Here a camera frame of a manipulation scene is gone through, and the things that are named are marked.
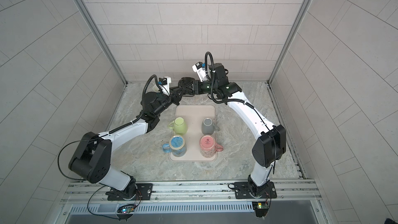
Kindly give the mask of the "black mug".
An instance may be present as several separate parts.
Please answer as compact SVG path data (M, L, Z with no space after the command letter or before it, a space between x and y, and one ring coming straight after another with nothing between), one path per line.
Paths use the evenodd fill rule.
M178 82L179 95L182 97L194 97L199 95L199 80L192 77L183 77Z

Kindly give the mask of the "grey mug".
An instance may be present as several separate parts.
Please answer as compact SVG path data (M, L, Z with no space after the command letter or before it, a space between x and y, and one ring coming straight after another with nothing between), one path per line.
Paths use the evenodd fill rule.
M211 118L205 118L202 122L202 134L213 135L215 132L220 131L220 128L214 124Z

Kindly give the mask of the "dark green mug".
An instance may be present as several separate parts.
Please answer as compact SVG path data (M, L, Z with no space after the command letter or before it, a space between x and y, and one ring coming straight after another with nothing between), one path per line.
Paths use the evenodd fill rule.
M161 87L160 85L157 85L157 84L155 84L155 85L152 87L152 91L153 91L153 92L156 92L156 93L162 93L162 92L163 92L162 87Z

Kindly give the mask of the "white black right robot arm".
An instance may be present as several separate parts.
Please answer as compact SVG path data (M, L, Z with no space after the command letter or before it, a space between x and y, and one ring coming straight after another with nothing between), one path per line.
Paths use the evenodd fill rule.
M269 180L275 171L276 161L286 152L286 130L282 125L268 121L250 103L241 87L229 82L226 69L221 63L207 67L198 62L192 66L199 79L193 82L194 94L209 94L216 104L226 104L234 110L253 133L256 142L252 155L256 161L248 177L248 190L254 198L271 197Z

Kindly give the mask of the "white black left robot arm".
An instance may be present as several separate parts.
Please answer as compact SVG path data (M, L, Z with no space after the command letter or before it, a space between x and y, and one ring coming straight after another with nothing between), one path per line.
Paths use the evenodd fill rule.
M143 109L137 118L117 128L99 134L88 132L79 142L68 168L92 184L111 188L108 200L130 200L138 195L135 178L111 166L113 152L124 143L152 131L160 121L160 114L170 105L179 105L182 93L171 91L162 95L145 93Z

